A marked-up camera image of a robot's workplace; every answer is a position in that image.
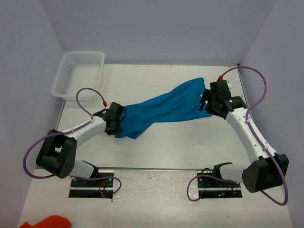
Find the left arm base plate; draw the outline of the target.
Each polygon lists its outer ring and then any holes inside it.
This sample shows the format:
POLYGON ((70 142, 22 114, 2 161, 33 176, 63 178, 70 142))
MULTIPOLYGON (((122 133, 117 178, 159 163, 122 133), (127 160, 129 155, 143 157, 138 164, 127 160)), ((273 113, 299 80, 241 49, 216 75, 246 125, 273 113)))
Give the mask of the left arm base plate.
POLYGON ((108 177, 104 180, 86 181, 78 178, 71 180, 69 198, 113 199, 114 171, 101 170, 94 178, 108 177))

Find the blue t shirt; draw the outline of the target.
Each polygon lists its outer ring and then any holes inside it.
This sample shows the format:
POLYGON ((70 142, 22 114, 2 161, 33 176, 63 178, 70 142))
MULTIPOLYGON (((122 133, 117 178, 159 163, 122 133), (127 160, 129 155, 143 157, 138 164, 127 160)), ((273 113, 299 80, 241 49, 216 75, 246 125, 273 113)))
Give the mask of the blue t shirt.
POLYGON ((153 123, 184 122, 210 117, 211 114, 206 111, 198 110, 204 89, 204 78, 199 77, 155 98, 127 105, 126 116, 121 122, 122 131, 115 138, 136 139, 153 123))

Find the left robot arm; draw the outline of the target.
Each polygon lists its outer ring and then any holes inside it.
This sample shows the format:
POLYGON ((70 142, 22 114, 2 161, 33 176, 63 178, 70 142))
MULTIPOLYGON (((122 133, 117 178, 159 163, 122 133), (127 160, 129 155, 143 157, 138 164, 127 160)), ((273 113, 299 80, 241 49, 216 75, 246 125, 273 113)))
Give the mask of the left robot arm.
POLYGON ((67 176, 89 180, 94 177, 97 168, 76 159, 76 150, 91 138, 106 133, 116 135, 122 131, 121 115, 126 114, 125 107, 113 102, 109 108, 101 110, 66 133, 51 130, 44 139, 36 165, 63 179, 67 176))

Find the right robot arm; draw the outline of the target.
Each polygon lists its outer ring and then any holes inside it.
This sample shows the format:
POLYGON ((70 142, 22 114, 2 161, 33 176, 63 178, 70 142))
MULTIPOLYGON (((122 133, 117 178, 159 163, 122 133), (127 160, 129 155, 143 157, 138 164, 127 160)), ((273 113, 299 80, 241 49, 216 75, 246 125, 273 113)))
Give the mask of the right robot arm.
POLYGON ((249 165, 226 162, 215 165, 217 177, 243 183, 246 189, 255 193, 283 184, 289 160, 285 154, 278 154, 267 143, 247 113, 247 105, 240 96, 232 96, 225 80, 210 83, 205 89, 199 110, 227 121, 242 142, 249 165))

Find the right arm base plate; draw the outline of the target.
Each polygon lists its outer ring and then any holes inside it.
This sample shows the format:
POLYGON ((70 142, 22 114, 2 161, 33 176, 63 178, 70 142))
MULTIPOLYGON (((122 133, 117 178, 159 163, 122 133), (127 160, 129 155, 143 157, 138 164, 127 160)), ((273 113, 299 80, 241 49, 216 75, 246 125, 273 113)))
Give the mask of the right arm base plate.
POLYGON ((198 177, 200 199, 242 198, 241 187, 236 182, 222 182, 213 178, 198 177))

